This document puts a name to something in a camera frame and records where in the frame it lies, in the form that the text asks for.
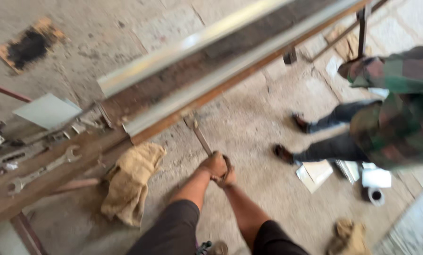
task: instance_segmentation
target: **man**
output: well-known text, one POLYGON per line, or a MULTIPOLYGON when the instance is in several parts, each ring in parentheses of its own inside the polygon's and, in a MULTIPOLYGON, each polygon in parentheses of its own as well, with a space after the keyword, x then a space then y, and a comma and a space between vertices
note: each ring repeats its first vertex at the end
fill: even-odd
POLYGON ((215 180, 226 193, 241 235, 253 254, 307 255, 238 188, 234 167, 219 152, 199 165, 128 255, 195 254, 197 221, 210 180, 215 180))
POLYGON ((338 72, 353 88, 384 88, 390 93, 384 102, 341 104, 315 123, 295 114, 294 121, 305 133, 341 123, 350 123, 350 130, 301 153, 280 144, 274 153, 289 164, 340 159, 372 162, 386 170, 423 164, 423 46, 387 58, 350 61, 338 72))

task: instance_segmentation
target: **workbench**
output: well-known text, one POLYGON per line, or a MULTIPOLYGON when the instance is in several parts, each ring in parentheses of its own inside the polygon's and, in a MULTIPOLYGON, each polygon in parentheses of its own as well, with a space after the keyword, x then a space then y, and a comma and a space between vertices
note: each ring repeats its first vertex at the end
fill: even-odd
POLYGON ((110 167, 132 145, 181 121, 271 61, 283 56, 286 64, 294 64, 295 46, 344 16, 358 13, 359 54, 363 55, 370 2, 259 1, 100 78, 98 83, 107 98, 96 108, 107 127, 88 128, 22 162, 16 171, 1 175, 0 221, 18 215, 25 206, 90 168, 110 167), (57 167, 17 195, 8 195, 7 184, 11 179, 47 165, 70 145, 80 147, 80 160, 57 167))

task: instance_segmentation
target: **dirty floor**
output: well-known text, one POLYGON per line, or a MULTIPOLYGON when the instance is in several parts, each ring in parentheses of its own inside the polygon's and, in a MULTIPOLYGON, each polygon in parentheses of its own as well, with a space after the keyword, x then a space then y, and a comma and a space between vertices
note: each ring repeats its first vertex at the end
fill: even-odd
MULTIPOLYGON (((32 98, 51 92, 81 107, 103 95, 95 80, 163 45, 181 39, 250 4, 250 0, 15 0, 0 1, 0 44, 43 16, 70 39, 20 75, 0 60, 0 84, 32 98)), ((354 17, 341 22, 349 25, 354 17)), ((367 44, 385 55, 423 43, 423 0, 391 0, 369 22, 367 44)), ((395 174, 384 189, 386 204, 361 201, 357 185, 334 173, 310 194, 295 167, 273 157, 281 142, 294 151, 342 129, 304 135, 287 118, 301 111, 313 120, 339 102, 372 95, 348 88, 336 75, 342 59, 333 50, 306 61, 325 46, 318 35, 299 47, 299 60, 285 67, 278 59, 200 110, 212 149, 228 154, 239 185, 312 255, 323 254, 338 217, 366 223, 373 246, 423 191, 423 169, 395 174)), ((22 103, 0 95, 0 119, 22 103)), ((167 200, 206 155, 194 134, 178 123, 152 139, 168 154, 152 177, 141 229, 108 221, 99 213, 105 191, 99 187, 51 196, 26 208, 35 232, 52 255, 125 254, 154 222, 167 200)), ((224 193, 213 183, 197 228, 197 239, 223 240, 230 254, 248 254, 224 193)))

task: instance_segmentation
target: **open-end wrench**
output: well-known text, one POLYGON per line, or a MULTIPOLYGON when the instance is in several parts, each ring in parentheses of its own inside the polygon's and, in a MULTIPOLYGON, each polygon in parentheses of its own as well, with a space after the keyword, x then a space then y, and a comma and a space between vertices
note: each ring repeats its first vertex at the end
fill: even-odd
POLYGON ((9 195, 13 196, 21 192, 21 190, 27 185, 27 183, 32 182, 33 180, 37 179, 38 177, 50 172, 51 170, 55 169, 56 167, 62 165, 63 163, 71 163, 75 162, 82 157, 82 155, 75 156, 73 151, 79 149, 78 145, 71 145, 67 148, 67 151, 64 155, 60 158, 54 160, 53 162, 49 163, 48 165, 40 168, 39 170, 25 176, 25 177, 16 177, 9 183, 10 191, 8 192, 9 195))

